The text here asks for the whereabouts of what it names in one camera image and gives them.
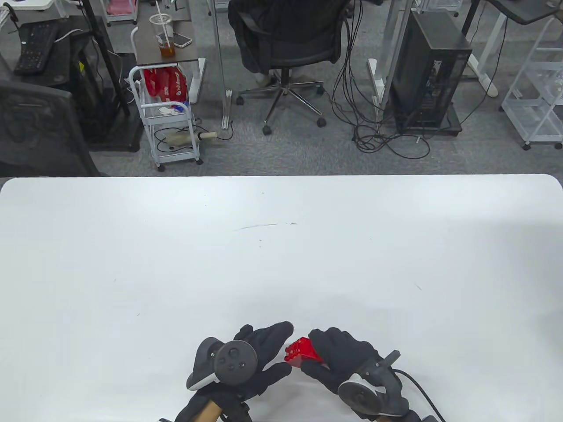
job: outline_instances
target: gloved hand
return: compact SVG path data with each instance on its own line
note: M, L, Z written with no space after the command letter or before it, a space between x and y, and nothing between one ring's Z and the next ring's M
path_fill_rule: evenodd
M264 366L276 357L287 339L293 334L290 322L279 322L268 328L254 331L252 325L245 325L234 340L243 340L256 351L258 366L252 377L243 384L226 385L211 383L199 389L186 407L178 414L175 422L189 422L209 400L223 409L239 411L241 403L262 394L266 389L291 373L291 365L286 362L275 363L264 371Z
M334 394L338 394L338 387L370 358L381 360L377 350L368 342L359 342L347 331L329 328L327 331L313 330L309 339L315 351L327 364L304 360L301 370L321 382Z

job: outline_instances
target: red plastic part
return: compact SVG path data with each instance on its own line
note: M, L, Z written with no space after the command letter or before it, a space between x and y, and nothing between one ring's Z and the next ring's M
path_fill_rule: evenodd
M306 337L301 337L295 343L290 344L285 349L284 359L287 363L296 368L301 367L303 359L311 359L323 363L321 357L315 352L315 349L313 349L311 340Z

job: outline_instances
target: black keyboard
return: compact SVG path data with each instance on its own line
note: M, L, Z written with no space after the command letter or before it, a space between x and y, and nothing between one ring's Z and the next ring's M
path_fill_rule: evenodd
M21 44L21 56L14 74L37 75L44 71L58 33L59 23L55 21L33 25L27 41Z

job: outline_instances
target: gray carpet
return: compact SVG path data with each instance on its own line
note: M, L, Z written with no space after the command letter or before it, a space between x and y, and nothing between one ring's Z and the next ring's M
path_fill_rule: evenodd
M194 113L211 130L220 127L221 106L217 84L217 59L211 18L207 16L205 0L191 0L191 13L196 30L196 43L202 56L208 59L200 101L194 105ZM66 5L73 15L79 11ZM461 27L468 4L456 22ZM352 53L352 67L359 87L372 94L366 60L374 57L379 49L388 10L388 0L383 6L364 4L364 18L356 46ZM147 3L142 3L140 19L153 12ZM44 13L19 12L22 21L43 20L56 17L53 8ZM474 49L480 51L498 12L491 6L485 10L479 32L475 36ZM179 162L167 164L164 173L158 173L151 161L146 139L141 150L135 154L99 152L92 154L101 172L110 176L241 176L241 175L297 175L297 174L456 174L456 173L548 173L563 182L563 151L552 145L536 144L530 151L521 149L522 140L508 118L498 111L509 85L525 59L533 41L544 22L529 26L508 24L507 40L495 84L500 95L487 99L463 125L457 138L435 137L430 140L431 153L421 160L405 160L388 149L376 154L363 154L351 142L351 128L337 120L328 103L327 96L316 97L310 92L306 97L324 111L328 125L318 128L315 116L304 112L295 100L285 98L271 121L273 134L262 134L261 120L271 104L271 98L249 99L244 106L233 104L231 118L234 137L230 141L207 142L202 147L205 164ZM233 31L225 13L219 14L220 37L225 68L226 85L234 90L253 87L252 76L242 67ZM561 31L560 25L549 34L555 40ZM7 34L12 24L5 26L0 37L0 51L10 63L19 55L16 34ZM131 52L130 24L114 24L108 29L117 52ZM492 75L496 59L490 63ZM342 65L322 63L307 68L312 77L325 80L332 90L336 75ZM481 101L484 91L476 82L460 84L455 97L455 106L461 119ZM367 104L365 113L372 113ZM425 147L412 138L394 141L397 151L406 155L423 153Z

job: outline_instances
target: red plastic bag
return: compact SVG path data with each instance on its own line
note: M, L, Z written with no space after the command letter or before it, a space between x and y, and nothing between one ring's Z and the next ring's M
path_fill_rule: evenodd
M146 90L162 102L187 102L187 81L179 68L145 69Z

